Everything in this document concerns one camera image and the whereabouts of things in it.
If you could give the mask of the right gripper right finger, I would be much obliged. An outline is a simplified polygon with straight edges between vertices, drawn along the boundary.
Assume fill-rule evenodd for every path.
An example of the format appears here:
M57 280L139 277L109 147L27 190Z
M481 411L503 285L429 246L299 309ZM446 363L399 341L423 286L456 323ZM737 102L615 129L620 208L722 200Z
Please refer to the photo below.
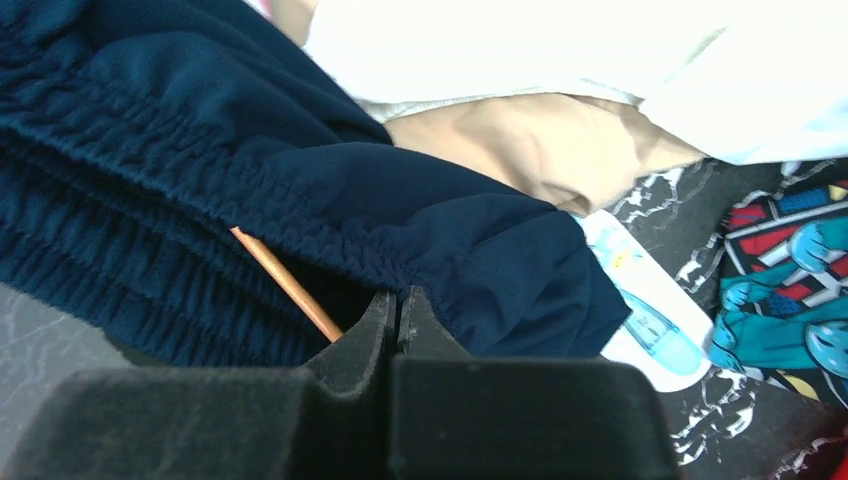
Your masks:
M406 299L399 303L396 353L438 360L471 357L439 322L426 292L418 286L412 286Z

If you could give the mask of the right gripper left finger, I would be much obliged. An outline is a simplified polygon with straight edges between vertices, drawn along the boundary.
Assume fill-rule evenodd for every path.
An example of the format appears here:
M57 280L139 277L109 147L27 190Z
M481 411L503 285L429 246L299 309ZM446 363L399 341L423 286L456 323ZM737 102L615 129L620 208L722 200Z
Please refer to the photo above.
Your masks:
M333 398L380 396L397 346L397 299L378 293L359 321L304 367Z

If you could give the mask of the orange hanger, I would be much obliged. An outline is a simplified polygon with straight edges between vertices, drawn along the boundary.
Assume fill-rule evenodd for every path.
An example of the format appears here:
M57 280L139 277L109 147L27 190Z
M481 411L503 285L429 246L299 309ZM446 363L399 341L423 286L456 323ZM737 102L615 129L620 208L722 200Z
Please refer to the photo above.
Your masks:
M230 232L329 342L335 343L342 337L337 323L262 241L239 227L232 227Z

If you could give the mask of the navy blue shorts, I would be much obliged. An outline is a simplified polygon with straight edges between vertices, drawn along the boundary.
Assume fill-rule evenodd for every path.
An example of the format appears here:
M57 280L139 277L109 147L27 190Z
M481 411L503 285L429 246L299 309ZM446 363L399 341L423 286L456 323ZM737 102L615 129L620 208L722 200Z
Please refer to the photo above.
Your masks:
M180 366L292 366L427 293L483 356L593 357L629 314L566 212L395 147L240 1L1 5L1 280Z

